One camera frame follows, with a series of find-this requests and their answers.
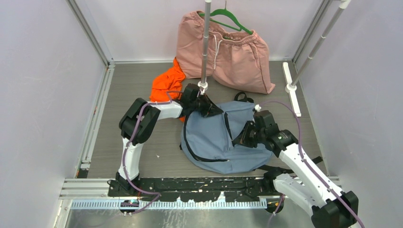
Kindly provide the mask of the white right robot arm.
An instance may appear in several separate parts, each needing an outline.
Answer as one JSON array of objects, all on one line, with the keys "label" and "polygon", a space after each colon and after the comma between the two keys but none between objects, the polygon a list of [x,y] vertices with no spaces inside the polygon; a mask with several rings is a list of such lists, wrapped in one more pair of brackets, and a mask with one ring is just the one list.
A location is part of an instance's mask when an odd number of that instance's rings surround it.
[{"label": "white right robot arm", "polygon": [[280,130],[268,110],[254,108],[253,120],[248,121],[235,144],[256,147],[262,144],[296,174],[273,168],[265,174],[264,189],[269,195],[278,192],[300,206],[316,228],[364,227],[358,217],[358,197],[334,184],[304,152],[301,143],[289,130]]}]

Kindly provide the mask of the light blue backpack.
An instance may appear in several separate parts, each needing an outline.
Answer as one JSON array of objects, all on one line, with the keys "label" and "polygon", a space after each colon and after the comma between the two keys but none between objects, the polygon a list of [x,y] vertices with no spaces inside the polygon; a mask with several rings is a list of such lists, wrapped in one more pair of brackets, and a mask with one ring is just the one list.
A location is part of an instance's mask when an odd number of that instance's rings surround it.
[{"label": "light blue backpack", "polygon": [[233,146],[247,121],[253,120],[254,100],[244,92],[233,101],[217,105],[224,113],[202,117],[193,112],[185,117],[181,132],[181,150],[196,166],[220,174],[269,171],[267,163],[273,152],[262,144],[255,148]]}]

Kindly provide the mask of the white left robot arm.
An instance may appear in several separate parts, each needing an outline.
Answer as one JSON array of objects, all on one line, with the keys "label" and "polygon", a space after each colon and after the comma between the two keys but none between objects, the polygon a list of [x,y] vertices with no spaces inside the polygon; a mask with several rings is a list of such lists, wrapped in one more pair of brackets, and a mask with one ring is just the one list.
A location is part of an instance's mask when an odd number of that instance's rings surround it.
[{"label": "white left robot arm", "polygon": [[151,102],[137,98],[119,122],[123,140],[123,154],[120,168],[115,180],[121,192],[133,196],[138,192],[139,161],[144,143],[150,138],[157,121],[162,119],[178,119],[198,112],[202,117],[222,114],[223,111],[200,90],[196,84],[188,84],[184,91],[178,91],[178,98],[168,101]]}]

